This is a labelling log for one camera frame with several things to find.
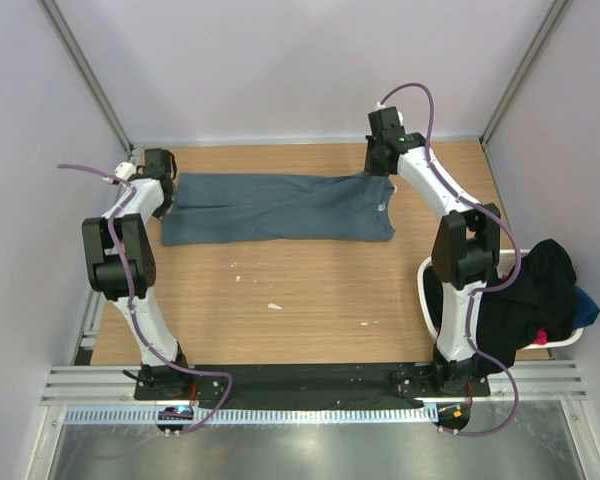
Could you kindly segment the teal blue t-shirt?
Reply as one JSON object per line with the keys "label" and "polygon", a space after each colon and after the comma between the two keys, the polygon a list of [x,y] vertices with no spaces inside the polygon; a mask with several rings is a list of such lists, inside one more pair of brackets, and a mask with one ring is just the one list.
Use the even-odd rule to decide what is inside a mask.
{"label": "teal blue t-shirt", "polygon": [[386,177],[186,173],[162,219],[165,246],[277,239],[384,242],[394,235]]}

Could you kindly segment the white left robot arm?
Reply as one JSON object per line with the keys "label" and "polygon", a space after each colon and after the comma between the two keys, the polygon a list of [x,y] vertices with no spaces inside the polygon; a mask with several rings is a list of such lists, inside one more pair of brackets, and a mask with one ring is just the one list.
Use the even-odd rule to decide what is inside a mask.
{"label": "white left robot arm", "polygon": [[123,193],[99,217],[82,222],[87,275],[92,289],[122,313],[139,346],[139,371],[123,374],[136,382],[137,400],[178,400],[191,391],[186,357],[170,333],[154,285],[157,267],[146,225],[171,207],[177,166],[168,150],[144,152],[144,163],[123,162],[106,180]]}

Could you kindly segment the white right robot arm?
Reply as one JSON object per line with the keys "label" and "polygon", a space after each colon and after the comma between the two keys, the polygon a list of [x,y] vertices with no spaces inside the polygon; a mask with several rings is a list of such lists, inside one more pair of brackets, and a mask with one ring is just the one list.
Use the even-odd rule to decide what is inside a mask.
{"label": "white right robot arm", "polygon": [[368,114],[364,172],[398,175],[439,221],[431,266],[442,285],[442,318],[430,380],[440,394],[461,392],[477,372],[477,327],[483,290],[499,261],[499,209],[482,205],[444,169],[425,137],[408,134],[395,107]]}

